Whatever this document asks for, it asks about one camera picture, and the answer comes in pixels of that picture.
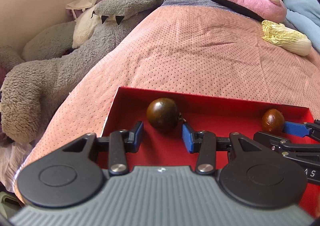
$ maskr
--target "dotted pink fabric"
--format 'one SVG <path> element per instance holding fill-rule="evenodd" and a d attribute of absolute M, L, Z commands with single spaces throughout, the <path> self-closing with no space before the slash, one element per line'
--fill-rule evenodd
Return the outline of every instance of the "dotted pink fabric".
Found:
<path fill-rule="evenodd" d="M 158 8 L 71 92 L 24 165 L 84 133 L 100 135 L 119 86 L 294 104 L 320 117 L 320 56 L 262 36 L 261 23 L 224 10 Z"/>

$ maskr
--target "small brown fruit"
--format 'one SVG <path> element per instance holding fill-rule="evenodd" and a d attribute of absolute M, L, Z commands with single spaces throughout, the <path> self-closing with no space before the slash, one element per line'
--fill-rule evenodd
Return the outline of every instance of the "small brown fruit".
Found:
<path fill-rule="evenodd" d="M 284 127 L 284 117 L 282 113 L 276 109 L 269 109 L 265 112 L 261 120 L 262 131 L 276 134 L 282 131 Z"/>
<path fill-rule="evenodd" d="M 170 98 L 159 98 L 150 103 L 147 120 L 156 130 L 166 133 L 175 128 L 179 121 L 177 104 Z"/>

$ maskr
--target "red box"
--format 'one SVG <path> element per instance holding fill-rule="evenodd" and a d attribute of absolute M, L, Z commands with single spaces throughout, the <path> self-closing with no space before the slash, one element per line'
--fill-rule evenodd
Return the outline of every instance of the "red box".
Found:
<path fill-rule="evenodd" d="M 135 165 L 190 165 L 195 168 L 198 154 L 189 154 L 185 149 L 181 139 L 181 126 L 177 126 L 172 133 L 164 136 L 146 120 L 148 105 L 162 97 L 173 99 L 183 117 L 196 131 L 211 131 L 219 137 L 239 132 L 253 138 L 254 133 L 261 130 L 262 115 L 270 108 L 282 112 L 286 121 L 297 123 L 314 121 L 310 109 L 305 107 L 119 87 L 101 136 L 108 136 L 119 129 L 131 129 L 138 120 L 143 121 L 145 133 L 140 149 L 138 153 L 127 154 L 130 169 Z M 287 134 L 283 134 L 283 137 L 293 143 L 316 143 L 309 137 L 300 138 Z M 223 168 L 227 163 L 227 153 L 217 152 L 217 169 Z M 106 168 L 106 164 L 107 154 L 102 153 L 99 156 L 99 165 Z M 315 216 L 319 193 L 320 186 L 308 184 L 300 202 L 300 206 L 312 216 Z"/>

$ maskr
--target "ribbed gray surface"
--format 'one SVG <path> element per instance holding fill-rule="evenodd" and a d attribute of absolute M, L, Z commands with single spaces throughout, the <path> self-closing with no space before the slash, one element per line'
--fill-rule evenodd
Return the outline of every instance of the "ribbed gray surface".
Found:
<path fill-rule="evenodd" d="M 296 205 L 276 211 L 242 206 L 213 178 L 188 166 L 137 166 L 112 177 L 83 205 L 50 211 L 28 206 L 11 219 L 16 226 L 308 226 L 312 221 Z"/>

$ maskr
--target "metal screw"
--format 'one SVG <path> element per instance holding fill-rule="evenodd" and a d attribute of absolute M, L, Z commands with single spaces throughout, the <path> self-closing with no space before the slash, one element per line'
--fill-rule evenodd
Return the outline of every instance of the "metal screw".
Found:
<path fill-rule="evenodd" d="M 120 173 L 127 169 L 127 166 L 124 164 L 115 164 L 111 166 L 111 171 L 114 173 Z"/>
<path fill-rule="evenodd" d="M 213 166 L 210 164 L 202 164 L 198 166 L 198 170 L 202 173 L 210 172 L 213 170 Z"/>
<path fill-rule="evenodd" d="M 160 167 L 160 168 L 157 169 L 157 171 L 159 173 L 163 173 L 163 172 L 167 171 L 167 169 L 165 169 L 164 167 Z"/>

